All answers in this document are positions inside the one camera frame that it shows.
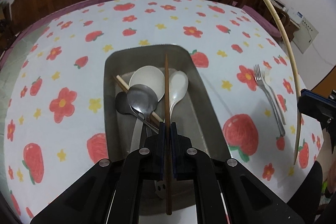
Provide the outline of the dark brown chopstick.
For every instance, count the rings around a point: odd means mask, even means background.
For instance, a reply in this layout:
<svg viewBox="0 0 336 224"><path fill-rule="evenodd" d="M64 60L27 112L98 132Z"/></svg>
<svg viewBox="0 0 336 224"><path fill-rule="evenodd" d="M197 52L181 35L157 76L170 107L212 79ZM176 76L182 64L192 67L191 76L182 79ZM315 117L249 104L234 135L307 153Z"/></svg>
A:
<svg viewBox="0 0 336 224"><path fill-rule="evenodd" d="M170 98L169 98L169 61L165 54L165 176L166 176L166 214L172 215L171 200L171 157L170 157Z"/></svg>

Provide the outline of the large steel spoon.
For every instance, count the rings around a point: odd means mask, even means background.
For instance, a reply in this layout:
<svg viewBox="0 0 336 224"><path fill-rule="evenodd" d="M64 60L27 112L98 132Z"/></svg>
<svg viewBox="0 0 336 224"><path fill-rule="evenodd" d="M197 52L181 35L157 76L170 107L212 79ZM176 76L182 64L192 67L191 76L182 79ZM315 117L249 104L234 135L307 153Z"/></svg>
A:
<svg viewBox="0 0 336 224"><path fill-rule="evenodd" d="M147 137L158 133L158 130L150 128L150 116L157 108L158 98L155 92L148 86L143 84L136 84L129 88L127 92L127 100L132 108L142 113L146 121Z"/></svg>

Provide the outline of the small white plastic spoon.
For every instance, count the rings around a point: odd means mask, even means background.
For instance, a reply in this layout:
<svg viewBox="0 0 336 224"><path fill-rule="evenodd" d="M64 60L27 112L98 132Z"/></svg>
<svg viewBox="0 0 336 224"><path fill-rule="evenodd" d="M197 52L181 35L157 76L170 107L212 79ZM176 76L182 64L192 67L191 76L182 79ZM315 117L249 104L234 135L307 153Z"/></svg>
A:
<svg viewBox="0 0 336 224"><path fill-rule="evenodd" d="M174 72L169 78L170 117L175 105L186 95L189 79L183 71Z"/></svg>

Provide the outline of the large white plastic ladle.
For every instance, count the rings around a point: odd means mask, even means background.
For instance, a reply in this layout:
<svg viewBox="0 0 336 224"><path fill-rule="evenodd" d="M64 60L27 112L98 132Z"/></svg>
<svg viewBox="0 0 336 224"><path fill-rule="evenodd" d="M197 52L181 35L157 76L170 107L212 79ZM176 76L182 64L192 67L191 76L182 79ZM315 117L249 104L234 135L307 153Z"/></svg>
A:
<svg viewBox="0 0 336 224"><path fill-rule="evenodd" d="M129 81L129 87L131 88L137 84L143 84L150 87L157 96L157 102L159 102L164 95L164 76L160 69L157 67L147 65L137 69ZM139 149L141 143L143 123L137 119L134 125L133 135L131 139L130 151L133 152Z"/></svg>

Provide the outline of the white plastic fork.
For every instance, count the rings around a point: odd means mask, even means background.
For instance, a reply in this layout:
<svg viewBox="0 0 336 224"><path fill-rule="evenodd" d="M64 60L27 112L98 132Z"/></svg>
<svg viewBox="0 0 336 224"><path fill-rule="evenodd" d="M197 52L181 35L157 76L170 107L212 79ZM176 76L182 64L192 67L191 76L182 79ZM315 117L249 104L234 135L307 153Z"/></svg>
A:
<svg viewBox="0 0 336 224"><path fill-rule="evenodd" d="M279 111L282 123L283 123L283 125L286 125L286 120L285 120L285 116L284 116L284 110L282 109L282 106L281 106L280 101L279 101L279 99L277 97L277 94L275 93L274 89L271 87L272 79L270 77L270 69L268 69L268 68L265 68L265 71L264 71L264 81L266 83L266 86L269 88L269 90L271 91L271 93L272 93L272 95L274 97L274 100L276 102L276 105L277 105L277 108L278 108L278 111Z"/></svg>

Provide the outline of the steel fork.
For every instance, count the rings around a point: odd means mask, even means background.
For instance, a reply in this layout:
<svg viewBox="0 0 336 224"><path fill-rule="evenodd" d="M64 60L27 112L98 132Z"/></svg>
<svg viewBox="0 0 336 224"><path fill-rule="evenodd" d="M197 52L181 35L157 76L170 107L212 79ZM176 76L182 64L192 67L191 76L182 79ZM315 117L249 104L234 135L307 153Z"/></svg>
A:
<svg viewBox="0 0 336 224"><path fill-rule="evenodd" d="M270 103L270 106L273 110L273 113L274 113L274 116L275 116L275 119L276 119L276 123L277 123L277 126L278 126L278 130L280 132L280 136L285 136L285 129L284 129L284 126L282 125L280 114L277 111L276 104L275 104L274 100L272 99L272 96L271 96L270 92L268 92L268 90L265 87L265 83L264 83L264 80L263 80L263 77L262 77L262 74L261 74L260 66L258 64L254 65L253 66L253 71L254 71L254 75L255 75L255 81L256 81L258 87L264 92L264 94L265 94L266 98L268 99L268 101Z"/></svg>

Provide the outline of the white electrical box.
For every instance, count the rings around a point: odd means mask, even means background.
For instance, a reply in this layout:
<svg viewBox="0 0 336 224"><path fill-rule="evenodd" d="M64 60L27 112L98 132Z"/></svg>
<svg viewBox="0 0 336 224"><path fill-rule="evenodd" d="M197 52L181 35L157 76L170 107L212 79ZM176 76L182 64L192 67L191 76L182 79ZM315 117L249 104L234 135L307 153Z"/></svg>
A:
<svg viewBox="0 0 336 224"><path fill-rule="evenodd" d="M317 29L305 17L303 17L301 23L299 24L299 30L294 32L293 42L301 53L305 53L317 35Z"/></svg>

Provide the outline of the purple seat cushion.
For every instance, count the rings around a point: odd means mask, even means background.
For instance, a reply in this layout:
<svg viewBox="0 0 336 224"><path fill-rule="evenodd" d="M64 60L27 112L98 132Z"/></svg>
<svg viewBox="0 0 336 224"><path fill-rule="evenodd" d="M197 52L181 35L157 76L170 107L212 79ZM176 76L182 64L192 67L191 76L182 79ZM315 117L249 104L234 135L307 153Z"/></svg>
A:
<svg viewBox="0 0 336 224"><path fill-rule="evenodd" d="M249 16L251 16L272 38L280 39L281 34L277 27L272 25L268 20L266 20L263 16L261 16L257 11L255 11L252 7L243 6L242 10L245 11Z"/></svg>

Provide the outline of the fruit flower print tablecloth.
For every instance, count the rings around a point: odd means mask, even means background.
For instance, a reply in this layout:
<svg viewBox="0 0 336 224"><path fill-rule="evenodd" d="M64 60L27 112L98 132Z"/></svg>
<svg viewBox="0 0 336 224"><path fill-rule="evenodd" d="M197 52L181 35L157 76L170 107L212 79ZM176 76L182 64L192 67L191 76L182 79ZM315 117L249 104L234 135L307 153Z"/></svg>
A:
<svg viewBox="0 0 336 224"><path fill-rule="evenodd" d="M184 60L200 74L215 113L214 120L206 120L206 131L219 135L215 151L228 147L284 201L293 196L321 150L323 134L316 120L303 117L293 162L293 73L288 56L266 30L245 11L216 2L119 0L52 20L32 43L22 41L20 53L11 55L1 73L2 79L14 77L9 95L1 100L6 112L1 132L9 204L23 223L94 163L121 148L117 140L107 141L105 62L118 51L137 47L143 56L114 62L118 75L126 75L128 65L133 70L162 67L166 52L150 53L159 44L185 49ZM167 55L170 61L177 58ZM255 81L256 64L263 80L265 68L270 69L271 87L284 110L285 136Z"/></svg>

